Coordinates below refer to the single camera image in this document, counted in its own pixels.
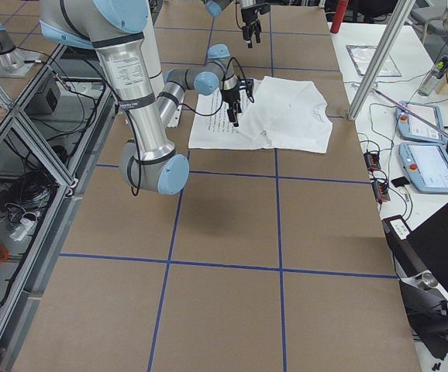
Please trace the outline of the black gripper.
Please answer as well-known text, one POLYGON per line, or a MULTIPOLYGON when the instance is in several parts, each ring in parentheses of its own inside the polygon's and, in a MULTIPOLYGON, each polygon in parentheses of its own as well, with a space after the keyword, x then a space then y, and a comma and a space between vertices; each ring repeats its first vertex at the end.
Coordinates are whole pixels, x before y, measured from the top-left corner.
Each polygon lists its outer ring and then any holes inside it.
POLYGON ((244 90, 248 100, 254 103, 253 89, 254 79, 252 78, 230 77, 223 82, 221 96, 222 100, 229 106, 226 112, 234 128, 239 126, 239 111, 242 110, 240 92, 244 90))
POLYGON ((253 47, 253 35, 256 43, 261 42, 262 27, 259 15, 267 14, 271 10, 271 5, 266 1, 256 0, 239 0, 238 4, 244 22, 242 27, 243 40, 246 42, 247 47, 251 49, 253 47))

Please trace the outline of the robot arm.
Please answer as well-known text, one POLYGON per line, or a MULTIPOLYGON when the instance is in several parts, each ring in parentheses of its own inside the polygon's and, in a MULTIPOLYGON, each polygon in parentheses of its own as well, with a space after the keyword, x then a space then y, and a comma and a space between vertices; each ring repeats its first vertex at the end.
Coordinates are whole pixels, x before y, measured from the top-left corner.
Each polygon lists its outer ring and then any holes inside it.
POLYGON ((271 10, 271 4, 256 0, 211 0, 203 1, 205 8, 212 18, 219 16, 229 5, 235 4, 236 17, 240 14, 241 21, 236 20, 238 28, 242 31, 243 40, 249 49, 254 43, 261 42, 262 26, 260 15, 271 10))
POLYGON ((49 40, 96 52, 101 76, 134 135, 121 159, 122 176, 133 192, 174 195, 184 188, 188 159, 177 153, 166 128, 186 91, 200 95, 220 91, 234 126, 242 112, 241 91, 253 94, 253 79, 236 75, 236 60, 225 44, 211 46, 203 66, 170 71, 164 87, 156 92, 148 67, 160 64, 158 51, 143 47, 154 42, 146 34, 153 27, 146 1, 42 1, 40 24, 49 40))

